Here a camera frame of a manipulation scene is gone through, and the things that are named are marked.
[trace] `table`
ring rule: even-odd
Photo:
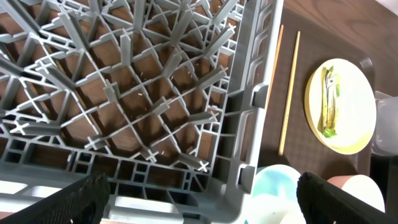
[[[285,0],[284,6],[367,53],[375,89],[398,96],[398,16],[375,0]]]

